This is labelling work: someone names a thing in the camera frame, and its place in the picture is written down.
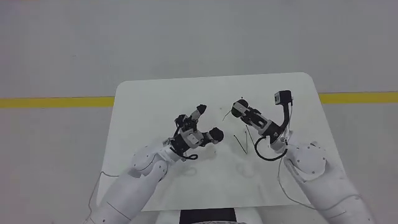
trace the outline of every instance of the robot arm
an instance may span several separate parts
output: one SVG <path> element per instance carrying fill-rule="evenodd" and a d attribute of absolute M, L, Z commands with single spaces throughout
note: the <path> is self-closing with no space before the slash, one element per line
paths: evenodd
<path fill-rule="evenodd" d="M 218 128 L 208 133 L 197 130 L 199 117 L 205 110 L 206 106 L 200 105 L 189 117 L 180 115 L 175 120 L 177 130 L 172 138 L 162 144 L 146 146 L 134 154 L 131 165 L 112 183 L 89 221 L 95 224 L 129 223 L 145 207 L 171 165 L 178 160 L 198 158 L 196 154 L 187 157 L 187 150 L 222 141 L 224 134 Z"/>
<path fill-rule="evenodd" d="M 284 107 L 285 117 L 281 126 L 263 117 L 260 111 L 251 108 L 244 99 L 234 103 L 231 113 L 258 131 L 261 138 L 254 147 L 260 158 L 275 161 L 283 157 L 286 168 L 313 207 L 286 195 L 289 199 L 317 210 L 331 224 L 375 223 L 355 186 L 339 165 L 328 157 L 326 151 L 315 142 L 299 142 L 293 132 L 287 129 L 290 121 L 289 104 L 292 102 L 290 91 L 275 94 L 275 104 Z M 257 145 L 266 137 L 269 137 L 270 147 L 279 156 L 270 159 L 259 153 Z"/>

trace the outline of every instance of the white tabletop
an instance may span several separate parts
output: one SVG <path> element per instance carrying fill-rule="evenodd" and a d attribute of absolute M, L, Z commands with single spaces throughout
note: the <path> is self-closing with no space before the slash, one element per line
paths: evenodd
<path fill-rule="evenodd" d="M 266 118 L 281 124 L 282 107 L 274 103 L 274 93 L 280 90 L 292 91 L 290 128 L 295 135 L 303 142 L 317 141 L 343 166 L 311 77 L 281 73 L 123 82 L 116 91 L 102 170 L 120 173 L 137 150 L 171 137 L 178 115 L 189 115 L 197 105 L 205 104 L 199 130 L 217 126 L 224 131 L 224 140 L 190 151 L 199 155 L 198 160 L 179 161 L 171 167 L 144 211 L 293 204 L 277 183 L 278 162 L 257 157 L 250 139 L 246 155 L 233 137 L 236 135 L 246 145 L 244 123 L 232 115 L 222 121 L 232 104 L 243 97 Z M 252 128 L 250 131 L 256 140 L 259 135 Z M 260 152 L 275 156 L 267 145 L 267 141 L 261 143 Z M 280 176 L 291 197 L 307 202 L 284 166 Z M 101 178 L 97 203 L 113 180 Z"/>

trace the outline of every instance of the black base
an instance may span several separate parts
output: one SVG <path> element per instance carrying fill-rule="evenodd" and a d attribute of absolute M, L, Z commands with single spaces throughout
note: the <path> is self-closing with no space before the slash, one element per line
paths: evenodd
<path fill-rule="evenodd" d="M 212 208 L 181 210 L 180 212 L 180 224 L 209 221 L 236 222 L 235 210 L 233 208 Z"/>

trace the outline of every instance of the concrete floor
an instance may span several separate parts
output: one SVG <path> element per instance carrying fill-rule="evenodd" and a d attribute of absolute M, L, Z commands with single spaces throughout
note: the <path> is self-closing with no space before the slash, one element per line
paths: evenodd
<path fill-rule="evenodd" d="M 112 96 L 125 80 L 307 72 L 320 92 L 397 91 L 396 0 L 0 1 L 0 97 Z M 396 104 L 324 105 L 379 223 L 398 213 Z M 0 109 L 2 223 L 80 223 L 111 108 Z M 266 223 L 322 223 L 299 206 Z M 143 213 L 136 223 L 153 223 Z"/>

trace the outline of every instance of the yellow floor line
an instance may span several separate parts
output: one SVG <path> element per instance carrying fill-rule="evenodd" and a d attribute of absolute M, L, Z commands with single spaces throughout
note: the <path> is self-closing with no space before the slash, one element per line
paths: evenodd
<path fill-rule="evenodd" d="M 114 97 L 0 98 L 0 108 L 112 107 Z"/>
<path fill-rule="evenodd" d="M 398 103 L 398 92 L 320 93 L 322 104 Z M 0 108 L 112 107 L 114 97 L 0 98 Z"/>

